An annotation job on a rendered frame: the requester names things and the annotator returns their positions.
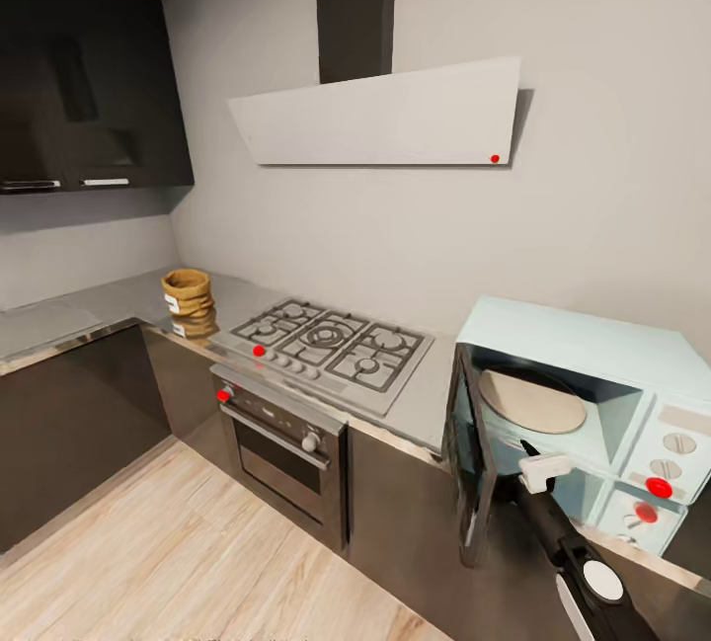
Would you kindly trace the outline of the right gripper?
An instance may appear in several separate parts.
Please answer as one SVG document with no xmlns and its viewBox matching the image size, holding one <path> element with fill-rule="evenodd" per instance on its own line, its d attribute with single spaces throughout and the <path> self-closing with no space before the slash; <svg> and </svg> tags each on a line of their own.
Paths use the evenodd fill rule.
<svg viewBox="0 0 711 641">
<path fill-rule="evenodd" d="M 520 439 L 520 442 L 526 449 L 528 456 L 541 454 L 541 451 L 534 448 L 528 441 Z M 556 476 L 546 480 L 545 492 L 531 494 L 525 484 L 518 480 L 519 475 L 522 475 L 522 472 L 506 476 L 500 475 L 497 478 L 493 498 L 498 505 L 515 502 L 532 531 L 535 531 L 541 521 L 552 516 L 566 515 L 551 495 L 554 491 Z"/>
</svg>

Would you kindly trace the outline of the popcorn bag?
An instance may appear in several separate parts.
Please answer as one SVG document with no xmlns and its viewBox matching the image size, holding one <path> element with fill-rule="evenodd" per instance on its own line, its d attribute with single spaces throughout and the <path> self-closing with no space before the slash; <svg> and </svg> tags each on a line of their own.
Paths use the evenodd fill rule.
<svg viewBox="0 0 711 641">
<path fill-rule="evenodd" d="M 214 305 L 210 277 L 198 269 L 178 269 L 161 279 L 165 299 L 175 316 L 201 317 Z"/>
</svg>

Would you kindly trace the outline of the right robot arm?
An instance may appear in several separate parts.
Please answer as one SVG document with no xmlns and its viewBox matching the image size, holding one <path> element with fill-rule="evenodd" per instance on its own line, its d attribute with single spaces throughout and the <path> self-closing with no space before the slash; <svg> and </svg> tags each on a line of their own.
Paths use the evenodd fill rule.
<svg viewBox="0 0 711 641">
<path fill-rule="evenodd" d="M 557 572 L 557 589 L 581 641 L 661 641 L 635 610 L 622 579 L 577 532 L 551 493 L 572 471 L 567 452 L 546 452 L 520 439 L 528 453 L 520 472 L 499 476 L 493 498 L 515 502 Z"/>
</svg>

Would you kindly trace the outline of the microwave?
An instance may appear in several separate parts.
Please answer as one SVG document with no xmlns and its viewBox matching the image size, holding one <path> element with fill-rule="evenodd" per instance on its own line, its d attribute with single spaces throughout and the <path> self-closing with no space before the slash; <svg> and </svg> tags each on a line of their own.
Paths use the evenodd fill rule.
<svg viewBox="0 0 711 641">
<path fill-rule="evenodd" d="M 497 482 L 486 429 L 691 505 L 711 476 L 711 367 L 679 332 L 480 295 L 446 405 L 460 566 Z"/>
</svg>

